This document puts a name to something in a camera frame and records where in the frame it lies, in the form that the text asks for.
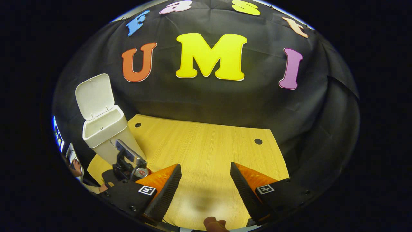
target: black fabric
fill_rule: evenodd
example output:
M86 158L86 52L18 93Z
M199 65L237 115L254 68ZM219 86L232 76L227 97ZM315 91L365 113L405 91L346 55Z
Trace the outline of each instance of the black fabric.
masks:
M143 26L130 37L126 25L139 15L109 23L90 38L67 64L56 85L53 111L63 139L70 138L82 165L94 156L82 139L82 117L75 89L106 73L115 104L127 120L140 113L160 118L270 129L289 174L302 185L322 191L339 175L356 142L359 96L352 74L333 46L317 31L309 38L295 33L285 14L258 2L261 15L233 10L231 0L197 0L189 10L160 15L170 2L148 8ZM224 34L247 38L242 50L243 81L222 80L198 71L195 78L177 78L185 33L200 33L210 47ZM133 68L141 70L140 47L156 42L152 70L142 82L122 73L122 53L136 48ZM296 90L279 87L286 68L283 48L298 51Z

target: finger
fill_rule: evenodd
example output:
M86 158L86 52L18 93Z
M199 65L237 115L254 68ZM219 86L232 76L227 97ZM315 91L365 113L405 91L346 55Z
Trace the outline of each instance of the finger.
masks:
M206 225L207 232L229 232L223 225L218 222L210 222Z
M223 226L226 226L226 221L225 220L219 220L218 223L222 224Z
M207 224L209 224L209 223L211 223L211 222L215 222L215 221L216 221L216 218L215 218L215 217L207 217L207 218L203 221L203 225L205 225L205 227L206 227Z

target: foam letter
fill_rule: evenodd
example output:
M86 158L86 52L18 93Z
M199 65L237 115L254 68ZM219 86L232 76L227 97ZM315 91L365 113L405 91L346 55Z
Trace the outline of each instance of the foam letter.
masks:
M257 10L258 7L253 3L244 2L241 0L233 0L232 3L234 4L232 5L233 9L235 9L236 11L251 15L260 15L260 11Z
M145 14L149 13L149 10L146 10L145 12L141 13L139 16L134 18L132 21L130 21L126 26L129 28L129 34L127 36L133 35L139 29L143 24L140 24L146 19Z
M199 33L187 33L176 38L182 43L180 69L176 71L179 78L193 78L197 71L193 68L193 58L196 60L204 77L208 77L220 59L220 67L215 76L225 80L243 80L241 71L242 48L247 39L240 35L223 35L216 45L209 45Z
M284 89L294 90L297 88L296 78L299 70L299 63L302 60L302 55L290 48L284 48L286 54L286 70L283 79L279 81L279 86Z
M187 9L191 8L191 6L190 6L191 3L192 3L192 1L189 1L189 0L171 3L171 4L167 5L166 8L161 10L159 12L159 14L168 14L168 13L173 12L173 11L187 10Z
M301 29L303 29L303 27L299 24L297 24L293 19L288 19L285 17L282 17L284 20L286 20L289 23L289 26L292 30L294 30L296 33L298 33L299 35L308 38L309 36L305 33L303 33L303 31Z
M152 54L157 43L148 43L143 45L140 50L143 51L143 65L140 72L133 70L133 55L137 52L136 48L125 51L122 54L123 58L123 76L129 82L143 81L146 79L152 70Z

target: human hand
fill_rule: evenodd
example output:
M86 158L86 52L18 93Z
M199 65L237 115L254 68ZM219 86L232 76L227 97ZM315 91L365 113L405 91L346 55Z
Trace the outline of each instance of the human hand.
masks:
M229 230L225 228L225 220L216 221L215 217L207 217L203 221L203 224L205 225L207 232L229 232Z
M100 192L104 192L106 191L108 188L106 187L106 185L103 183L100 187L99 187L99 191Z
M77 160L73 160L73 166L75 167L75 171L73 172L73 174L77 177L77 176L81 176L82 175L82 168L80 166L79 161Z

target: yellow letter m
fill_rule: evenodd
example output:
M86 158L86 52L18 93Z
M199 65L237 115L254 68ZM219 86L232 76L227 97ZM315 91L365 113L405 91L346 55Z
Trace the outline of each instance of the yellow letter m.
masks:
M210 49L209 45L199 33L187 33L176 38L182 43L182 57L180 69L176 71L179 78L192 78L197 75L193 68L193 58L196 60L204 77L208 77L220 60L220 67L215 76L225 80L243 80L241 70L242 47L247 39L240 35L223 35L216 45Z

